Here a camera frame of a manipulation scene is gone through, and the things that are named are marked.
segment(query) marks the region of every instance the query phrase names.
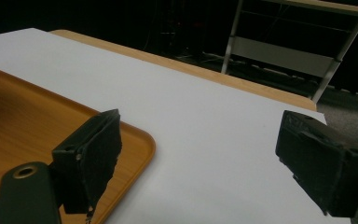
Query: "wooden table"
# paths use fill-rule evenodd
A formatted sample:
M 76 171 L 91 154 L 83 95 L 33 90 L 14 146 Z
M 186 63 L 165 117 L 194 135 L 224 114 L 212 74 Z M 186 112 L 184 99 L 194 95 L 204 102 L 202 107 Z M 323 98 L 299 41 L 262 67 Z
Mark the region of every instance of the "wooden table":
M 325 217 L 275 155 L 284 110 L 324 122 L 308 99 L 119 49 L 137 58 L 36 29 L 0 35 L 1 70 L 98 111 L 118 108 L 153 136 L 153 160 L 106 223 L 350 223 Z
M 350 6 L 339 3 L 325 2 L 320 0 L 264 0 L 294 7 L 305 7 L 321 11 L 329 11 L 339 14 L 358 17 L 358 6 Z

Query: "black plastic part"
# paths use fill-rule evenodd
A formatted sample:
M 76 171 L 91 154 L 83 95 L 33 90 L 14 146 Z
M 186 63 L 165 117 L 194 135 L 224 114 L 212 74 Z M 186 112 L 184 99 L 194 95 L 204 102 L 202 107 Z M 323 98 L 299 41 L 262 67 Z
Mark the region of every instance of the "black plastic part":
M 61 223 L 48 166 L 39 161 L 8 171 L 0 184 L 0 224 Z
M 109 110 L 87 120 L 53 151 L 50 165 L 60 180 L 58 194 L 65 213 L 95 211 L 121 152 L 118 110 Z
M 276 154 L 325 214 L 355 215 L 358 144 L 314 118 L 285 111 Z

